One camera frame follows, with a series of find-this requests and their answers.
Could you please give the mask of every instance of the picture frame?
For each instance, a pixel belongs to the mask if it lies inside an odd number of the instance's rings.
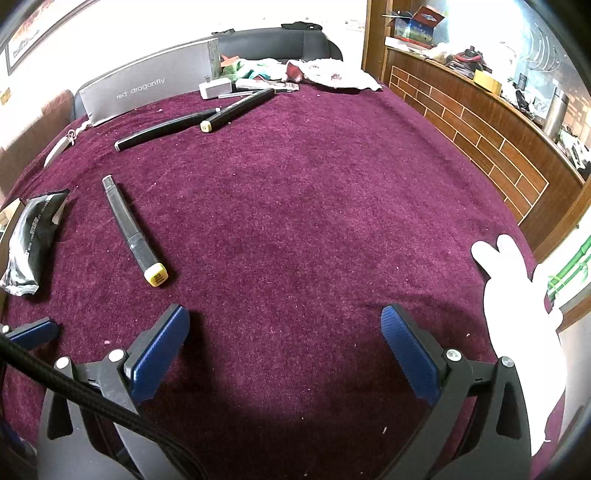
[[[56,29],[97,1],[44,0],[4,44],[8,75]]]

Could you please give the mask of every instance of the black plastic bag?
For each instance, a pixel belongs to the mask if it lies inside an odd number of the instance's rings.
[[[44,261],[69,193],[66,189],[28,201],[8,242],[8,268],[0,288],[19,297],[39,289]]]

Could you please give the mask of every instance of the maroon carpet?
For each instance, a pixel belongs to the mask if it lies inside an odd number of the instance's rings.
[[[47,147],[9,199],[72,193],[40,291],[11,297],[4,323],[50,316],[62,331],[42,358],[89,362],[180,303],[191,333],[142,410],[212,479],[372,479],[427,411],[382,338],[381,309],[399,302],[444,348],[493,361],[470,246],[508,233],[530,271],[531,251],[482,172],[389,90],[304,86],[213,134],[195,127],[113,148],[231,102],[195,93],[146,106],[81,133],[43,171]],[[107,174],[172,273],[161,288],[121,238]],[[32,442],[42,399],[10,371],[7,416]],[[537,468],[561,414],[562,404]]]

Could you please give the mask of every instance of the white charger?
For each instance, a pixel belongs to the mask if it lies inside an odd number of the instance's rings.
[[[199,84],[199,92],[201,92],[201,97],[204,100],[217,98],[219,95],[232,93],[232,81],[227,78],[220,78],[210,82],[203,82]]]

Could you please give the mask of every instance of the gloved hand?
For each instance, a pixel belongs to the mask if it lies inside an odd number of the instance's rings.
[[[498,357],[515,362],[530,423],[531,454],[545,440],[548,416],[566,387],[566,360],[556,329],[562,322],[557,307],[546,312],[548,275],[542,265],[527,276],[519,248],[500,235],[498,251],[486,242],[472,245],[472,256],[490,275],[484,290],[484,314]]]

